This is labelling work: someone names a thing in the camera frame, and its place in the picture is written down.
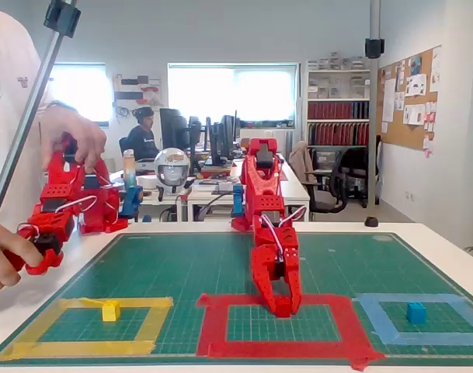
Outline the person's right hand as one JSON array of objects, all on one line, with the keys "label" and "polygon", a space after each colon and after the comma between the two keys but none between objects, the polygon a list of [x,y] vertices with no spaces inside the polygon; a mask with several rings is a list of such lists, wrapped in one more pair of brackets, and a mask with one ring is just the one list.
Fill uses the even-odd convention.
[{"label": "person's right hand", "polygon": [[31,267],[39,266],[43,260],[30,241],[0,225],[0,290],[14,286],[20,280],[18,271],[5,256],[5,251],[19,256]]}]

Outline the person's left hand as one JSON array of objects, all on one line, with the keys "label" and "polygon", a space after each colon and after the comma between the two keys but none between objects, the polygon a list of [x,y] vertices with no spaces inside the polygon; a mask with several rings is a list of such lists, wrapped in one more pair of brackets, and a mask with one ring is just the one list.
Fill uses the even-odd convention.
[{"label": "person's left hand", "polygon": [[84,162],[86,173],[93,172],[106,144],[106,134],[97,123],[69,107],[53,105],[42,113],[39,124],[44,171],[47,170],[54,151],[60,148],[64,134],[69,134],[77,141],[76,162]]}]

